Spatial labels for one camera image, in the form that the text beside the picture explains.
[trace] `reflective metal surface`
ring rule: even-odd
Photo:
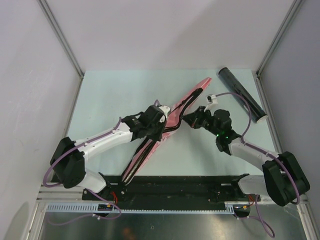
[[[296,206],[260,205],[264,220],[275,231],[275,239],[306,240]],[[83,213],[49,212],[52,222],[69,221]],[[256,209],[250,215],[256,216]],[[236,220],[222,214],[123,214],[115,220],[86,217],[64,226],[45,220],[41,240],[256,240],[270,237],[260,222]]]

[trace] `black tube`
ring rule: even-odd
[[[218,76],[230,92],[241,95],[248,102],[251,110],[251,119],[255,123],[262,122],[268,117],[260,105],[254,100],[254,98],[248,93],[245,87],[242,86],[242,84],[227,67],[222,68],[219,71]],[[239,97],[235,96],[235,99],[245,109],[245,111],[248,112],[246,104]]]

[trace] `white connector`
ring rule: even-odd
[[[204,111],[211,110],[215,105],[218,104],[218,99],[214,94],[206,96],[206,101],[208,104],[205,107]]]
[[[162,116],[159,121],[160,123],[163,123],[166,119],[168,119],[168,114],[171,109],[170,109],[170,107],[165,106],[165,105],[159,106],[159,108],[164,112],[164,116]]]

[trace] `gray wall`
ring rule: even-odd
[[[1,240],[23,235],[79,83],[37,1],[0,1]]]
[[[306,0],[262,73],[284,150],[294,153],[320,225],[320,1]]]
[[[96,71],[256,69],[294,0],[47,1]]]

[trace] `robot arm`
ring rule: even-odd
[[[89,160],[108,149],[136,139],[148,137],[160,141],[169,112],[168,106],[151,105],[145,112],[126,116],[114,128],[97,135],[76,141],[65,137],[59,142],[50,165],[54,164],[53,170],[66,189],[80,186],[98,193],[106,186],[106,181],[99,173],[86,168]]]
[[[232,129],[228,111],[218,109],[211,115],[208,106],[200,106],[182,119],[193,129],[205,128],[214,134],[216,146],[221,152],[239,157],[263,171],[263,176],[247,175],[238,182],[244,194],[270,196],[279,206],[285,206],[296,198],[292,183],[275,158],[288,170],[300,195],[310,189],[310,184],[292,153],[279,154],[245,141]]]

